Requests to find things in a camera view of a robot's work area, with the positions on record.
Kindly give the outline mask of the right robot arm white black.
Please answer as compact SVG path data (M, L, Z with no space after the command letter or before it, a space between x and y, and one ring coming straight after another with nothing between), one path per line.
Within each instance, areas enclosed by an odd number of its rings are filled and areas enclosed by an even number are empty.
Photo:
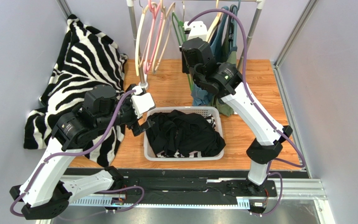
M278 157L282 143L293 129L273 119L253 95L236 65L216 61L208 42L193 38L185 41L180 51L193 82L230 106L254 133L255 139L246 151L252 161L248 179L256 186L263 185L269 163Z

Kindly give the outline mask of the teal plastic hanger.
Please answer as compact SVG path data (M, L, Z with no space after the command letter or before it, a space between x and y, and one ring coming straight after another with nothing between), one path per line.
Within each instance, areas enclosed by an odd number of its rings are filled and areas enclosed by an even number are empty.
M237 5L232 4L230 6L229 11L237 16L240 7L241 7L241 1L239 0ZM229 54L233 51L237 51L237 21L232 16L228 17L227 42L228 42Z

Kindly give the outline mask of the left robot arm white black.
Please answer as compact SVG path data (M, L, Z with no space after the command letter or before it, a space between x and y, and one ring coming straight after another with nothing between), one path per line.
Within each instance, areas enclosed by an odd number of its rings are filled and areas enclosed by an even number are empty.
M113 166L74 181L64 182L62 176L75 157L90 154L101 146L114 126L125 125L134 136L150 128L152 122L139 124L139 120L155 106L152 95L135 84L123 95L108 85L87 91L84 101L57 121L28 180L10 189L10 212L27 220L52 219L88 195L126 192L124 178Z

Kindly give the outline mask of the wooden hanger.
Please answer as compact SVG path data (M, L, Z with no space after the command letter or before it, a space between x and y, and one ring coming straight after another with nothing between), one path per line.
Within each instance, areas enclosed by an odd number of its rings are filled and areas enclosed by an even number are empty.
M159 12L159 23L157 34L155 35L155 45L152 52L151 57L151 73L156 74L165 53L165 49L167 47L172 23L169 21L169 15L174 12L176 7L176 3L172 3L170 6L165 6L164 1L160 0L157 4L158 12Z
M221 21L221 17L222 17L222 13L218 12L217 15L215 16L212 24L208 28L208 30L207 30L207 38L206 38L207 42L211 41L211 39L213 37L213 34L216 31L216 29L218 28L218 25L219 25L219 23Z

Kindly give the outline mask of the pink plastic hanger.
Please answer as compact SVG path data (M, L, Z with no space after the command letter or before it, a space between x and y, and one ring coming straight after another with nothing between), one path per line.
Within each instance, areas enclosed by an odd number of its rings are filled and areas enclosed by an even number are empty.
M145 59L143 65L143 72L145 75L148 75L151 71L152 61L156 55L157 41L159 38L159 30L157 29L157 17L160 13L161 2L156 3L152 0L147 2L148 10L151 13L151 27L146 41L147 45L145 47Z

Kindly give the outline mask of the blue tank top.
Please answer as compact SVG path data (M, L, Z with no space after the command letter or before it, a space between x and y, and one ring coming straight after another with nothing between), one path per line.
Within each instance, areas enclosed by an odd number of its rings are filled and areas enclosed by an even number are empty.
M219 63L223 62L222 40L227 17L227 14L222 14L220 16L218 25L213 29L212 37L209 38L211 51L213 52L216 61ZM205 106L211 102L213 94L210 94L206 90L203 90L198 87L196 84L193 84L191 96L193 98L193 106Z

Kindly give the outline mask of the green plastic hanger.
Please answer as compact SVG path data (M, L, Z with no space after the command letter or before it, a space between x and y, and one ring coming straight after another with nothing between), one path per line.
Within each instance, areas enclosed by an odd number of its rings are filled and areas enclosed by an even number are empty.
M187 40L185 28L184 28L184 21L185 21L185 3L182 1L182 19L180 20L177 15L175 14L175 10L171 13L171 20L173 24L173 28L175 31L175 35L178 41L179 46L183 44L184 41Z

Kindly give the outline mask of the cream plastic hanger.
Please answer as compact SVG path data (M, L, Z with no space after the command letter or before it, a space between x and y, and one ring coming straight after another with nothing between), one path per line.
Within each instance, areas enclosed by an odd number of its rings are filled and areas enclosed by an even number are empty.
M146 3L145 7L142 8L142 14L140 22L137 28L137 36L135 43L135 53L137 57L135 58L135 68L136 75L139 77L143 71L144 59L145 59L145 47L147 45L146 41L151 27L151 13L148 10L148 5Z

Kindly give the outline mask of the olive green tank top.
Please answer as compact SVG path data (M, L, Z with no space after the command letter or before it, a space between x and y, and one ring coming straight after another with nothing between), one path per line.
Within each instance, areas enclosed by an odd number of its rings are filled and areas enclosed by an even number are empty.
M228 10L229 12L237 15L237 5L231 5L230 8L227 6L222 9ZM220 23L217 30L214 32L213 37L210 41L212 52L214 53L215 59L219 63L230 63L236 65L237 63L237 28L238 24L235 19L227 14L222 14ZM231 116L234 111L227 104L223 103L219 98L212 98L212 106L214 106L220 114L225 116Z

